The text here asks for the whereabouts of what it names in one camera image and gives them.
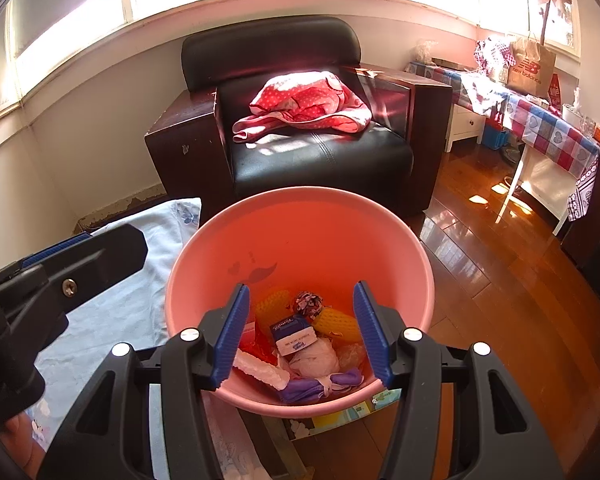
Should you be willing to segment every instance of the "pink blanket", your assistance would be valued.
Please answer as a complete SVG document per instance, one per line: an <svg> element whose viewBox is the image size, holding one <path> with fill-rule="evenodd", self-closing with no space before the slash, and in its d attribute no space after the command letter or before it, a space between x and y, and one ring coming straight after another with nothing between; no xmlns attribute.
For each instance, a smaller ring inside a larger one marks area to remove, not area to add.
<svg viewBox="0 0 600 480"><path fill-rule="evenodd" d="M269 79L249 108L253 115L234 124L235 142L254 142L287 125L355 134L371 120L369 108L331 72L299 72Z"/></svg>

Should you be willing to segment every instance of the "blue plastic container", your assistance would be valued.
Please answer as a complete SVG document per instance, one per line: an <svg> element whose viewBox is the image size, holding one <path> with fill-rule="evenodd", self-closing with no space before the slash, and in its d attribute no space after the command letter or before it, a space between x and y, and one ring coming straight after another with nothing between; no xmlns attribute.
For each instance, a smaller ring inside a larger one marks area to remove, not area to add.
<svg viewBox="0 0 600 480"><path fill-rule="evenodd" d="M484 123L484 132L482 133L482 143L487 148L492 150L499 150L502 146L507 143L507 137L509 137L509 131L501 127L498 123L487 120Z"/></svg>

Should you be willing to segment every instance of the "white cabinet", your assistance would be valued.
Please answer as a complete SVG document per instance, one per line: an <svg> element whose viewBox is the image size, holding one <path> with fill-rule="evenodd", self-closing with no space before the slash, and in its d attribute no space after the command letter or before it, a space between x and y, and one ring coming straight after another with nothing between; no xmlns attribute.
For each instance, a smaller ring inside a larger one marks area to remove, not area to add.
<svg viewBox="0 0 600 480"><path fill-rule="evenodd" d="M478 137L477 143L480 144L482 142L485 120L485 116L474 114L466 108L454 105L446 131L445 151L447 153L451 151L451 145L455 140L467 139L469 137Z"/></svg>

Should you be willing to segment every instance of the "wooden pole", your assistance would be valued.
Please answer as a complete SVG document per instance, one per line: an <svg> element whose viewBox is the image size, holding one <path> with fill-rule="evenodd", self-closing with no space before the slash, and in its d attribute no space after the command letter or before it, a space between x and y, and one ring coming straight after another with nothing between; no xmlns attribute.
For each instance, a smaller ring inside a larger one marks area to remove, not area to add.
<svg viewBox="0 0 600 480"><path fill-rule="evenodd" d="M546 9L542 16L542 32L540 33L540 44L544 45L544 34L546 32L546 22L549 21L549 6L551 6L551 0L546 3Z"/></svg>

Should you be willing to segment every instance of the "chair backrest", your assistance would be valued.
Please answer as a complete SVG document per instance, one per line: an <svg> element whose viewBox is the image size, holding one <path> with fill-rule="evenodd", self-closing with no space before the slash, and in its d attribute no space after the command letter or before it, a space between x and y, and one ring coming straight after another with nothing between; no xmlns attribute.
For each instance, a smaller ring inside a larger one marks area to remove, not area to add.
<svg viewBox="0 0 600 480"><path fill-rule="evenodd" d="M351 27L331 16L284 16L197 32L182 44L190 92L265 73L289 73L360 63Z"/></svg>

